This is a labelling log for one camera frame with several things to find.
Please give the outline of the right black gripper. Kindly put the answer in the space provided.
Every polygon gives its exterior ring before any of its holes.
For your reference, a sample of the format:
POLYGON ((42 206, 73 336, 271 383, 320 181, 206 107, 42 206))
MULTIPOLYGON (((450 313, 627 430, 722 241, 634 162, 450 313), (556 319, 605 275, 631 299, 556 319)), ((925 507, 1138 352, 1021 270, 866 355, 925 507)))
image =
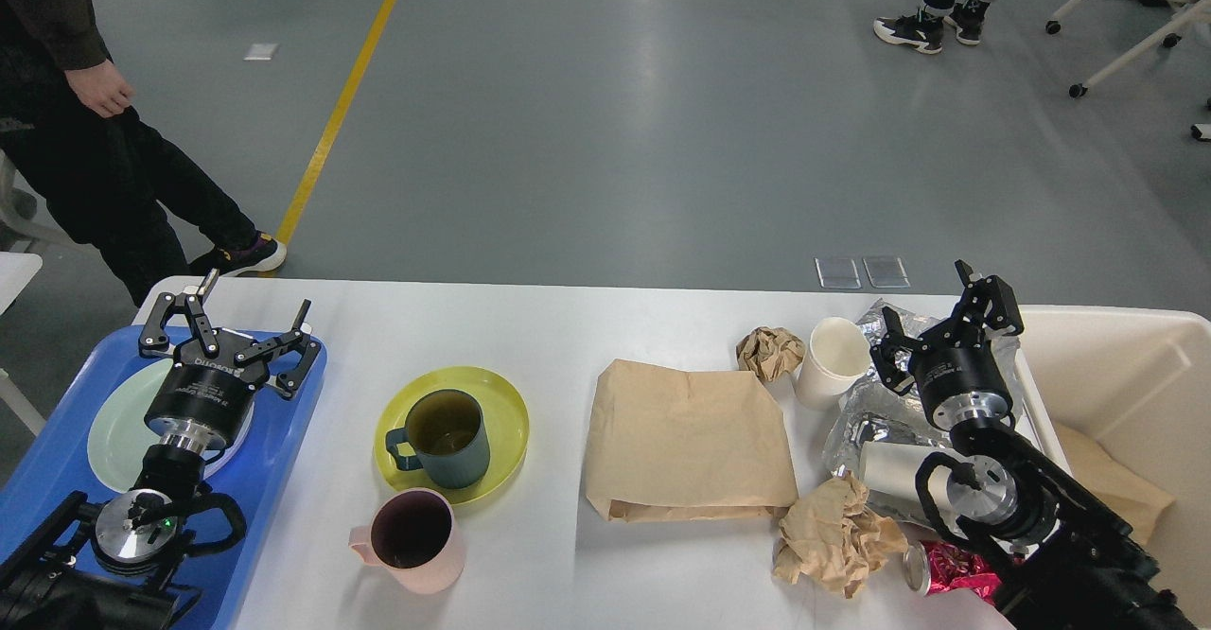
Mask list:
POLYGON ((955 271, 964 284, 951 314, 951 345, 924 346, 903 333, 894 307, 882 307, 886 333, 869 346, 880 383, 903 396, 916 384, 926 422, 951 430, 966 420, 1012 420, 1012 396, 995 363, 992 340, 1025 333, 1025 319, 1012 286, 998 275, 978 276, 959 259, 955 271), (911 356, 908 370, 897 354, 911 356))

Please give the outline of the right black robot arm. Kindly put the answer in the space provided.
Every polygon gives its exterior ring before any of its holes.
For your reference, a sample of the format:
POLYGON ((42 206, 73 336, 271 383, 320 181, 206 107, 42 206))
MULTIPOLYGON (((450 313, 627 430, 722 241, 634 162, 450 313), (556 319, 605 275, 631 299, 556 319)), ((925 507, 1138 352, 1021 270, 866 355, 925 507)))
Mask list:
POLYGON ((1017 629, 1189 629, 1176 596, 1150 586, 1159 567, 1132 526, 1012 426, 992 345, 1025 331, 1012 286, 965 262, 955 271, 964 290, 947 319, 911 337, 884 309, 886 333, 869 350, 882 383, 917 393, 952 443, 914 475, 926 522, 991 565, 995 611, 1017 629))

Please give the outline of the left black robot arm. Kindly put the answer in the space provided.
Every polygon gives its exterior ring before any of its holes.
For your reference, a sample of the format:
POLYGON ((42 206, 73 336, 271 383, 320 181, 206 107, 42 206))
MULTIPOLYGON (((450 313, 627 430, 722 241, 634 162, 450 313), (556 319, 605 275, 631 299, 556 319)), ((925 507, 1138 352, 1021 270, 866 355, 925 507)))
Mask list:
POLYGON ((306 435, 325 346, 304 300, 280 334, 211 323, 210 273, 88 357, 2 492, 5 629, 223 629, 239 612, 306 435), (88 425, 150 361, 134 479, 107 491, 88 425))

